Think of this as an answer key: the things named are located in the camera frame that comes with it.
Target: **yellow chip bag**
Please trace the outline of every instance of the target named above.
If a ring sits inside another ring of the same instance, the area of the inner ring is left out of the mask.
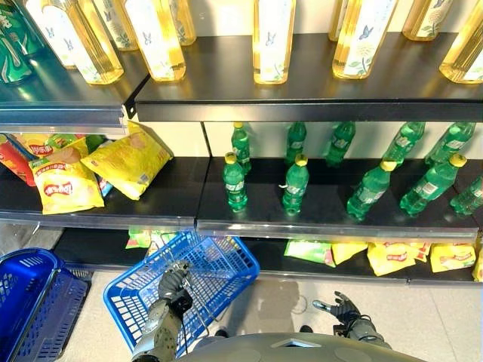
[[[80,160],[88,154],[85,139],[29,162],[43,214],[71,213],[104,206],[95,175]]]
[[[124,195],[139,200],[171,155],[139,125],[130,123],[131,134],[99,148],[82,163]]]
[[[333,243],[332,254],[335,263],[339,265],[367,248],[368,243]]]
[[[369,244],[368,258],[378,277],[416,264],[404,244]]]
[[[468,268],[475,264],[475,248],[471,244],[435,244],[430,259],[433,273]]]

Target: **dark blue shopping basket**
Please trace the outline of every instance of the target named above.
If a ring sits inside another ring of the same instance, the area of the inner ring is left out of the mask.
[[[239,238],[180,233],[104,291],[104,302],[131,350],[142,336],[148,308],[158,298],[159,279],[172,262],[179,260],[192,264],[188,291],[193,307],[183,319],[188,346],[260,273],[257,260]],[[179,357],[185,350],[181,333],[177,345]]]
[[[43,249],[0,258],[0,360],[55,360],[87,290]]]

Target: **bottle cap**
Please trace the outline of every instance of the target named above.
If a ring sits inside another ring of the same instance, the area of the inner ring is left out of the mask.
[[[228,152],[225,155],[225,162],[227,164],[234,164],[234,163],[236,163],[236,155],[233,152]]]
[[[463,155],[460,155],[459,153],[455,153],[450,157],[450,164],[452,164],[455,167],[463,167],[466,163],[466,157]]]
[[[309,162],[309,159],[303,153],[299,153],[297,156],[295,156],[295,164],[297,166],[306,166],[307,162]]]
[[[396,163],[396,161],[382,160],[380,163],[380,168],[382,168],[386,172],[391,172],[394,171],[397,165],[398,164]]]

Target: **green bottle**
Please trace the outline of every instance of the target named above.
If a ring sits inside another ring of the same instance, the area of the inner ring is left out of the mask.
[[[350,147],[355,136],[355,122],[343,122],[337,126],[332,135],[331,147],[325,158],[329,167],[339,167],[344,155]]]
[[[0,83],[15,83],[32,75],[32,68],[18,54],[0,29]]]
[[[458,214],[472,215],[476,209],[483,206],[483,175],[479,176],[463,192],[455,196],[450,205]]]
[[[287,155],[285,163],[291,166],[295,161],[295,156],[303,152],[303,141],[307,136],[307,129],[303,122],[295,122],[291,125],[287,134]]]
[[[449,160],[472,137],[475,126],[472,122],[453,123],[425,157],[426,164],[433,167]]]
[[[382,160],[379,166],[366,172],[354,195],[347,201],[347,213],[363,220],[372,205],[389,188],[391,172],[395,167],[395,161]]]
[[[236,155],[228,152],[225,155],[223,181],[225,182],[228,204],[234,212],[242,211],[247,206],[248,197],[245,188],[245,173],[243,167],[236,161]]]
[[[23,55],[30,56],[44,48],[35,30],[10,0],[0,0],[0,28]]]
[[[389,148],[384,154],[385,160],[396,162],[396,168],[401,166],[405,157],[424,134],[426,122],[406,122],[395,135]]]
[[[233,151],[236,155],[237,161],[243,167],[246,175],[251,169],[248,133],[243,129],[243,122],[234,122],[233,127],[235,127],[232,135]]]
[[[466,163],[466,158],[458,153],[448,162],[431,167],[428,172],[402,197],[399,206],[410,216],[423,211],[428,202],[435,200],[454,184],[458,169]]]
[[[281,202],[289,215],[295,215],[300,212],[302,198],[309,183],[307,162],[307,157],[300,153],[295,156],[295,163],[288,169],[285,193]]]

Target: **white tile floor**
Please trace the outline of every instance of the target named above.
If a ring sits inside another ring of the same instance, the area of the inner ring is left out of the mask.
[[[98,272],[62,362],[129,361],[129,350],[102,301],[114,272]],[[259,278],[231,305],[219,325],[229,333],[293,332],[303,324],[332,334],[336,320],[311,306],[335,290],[369,314],[396,351],[428,362],[481,362],[481,289],[409,287],[340,281]]]

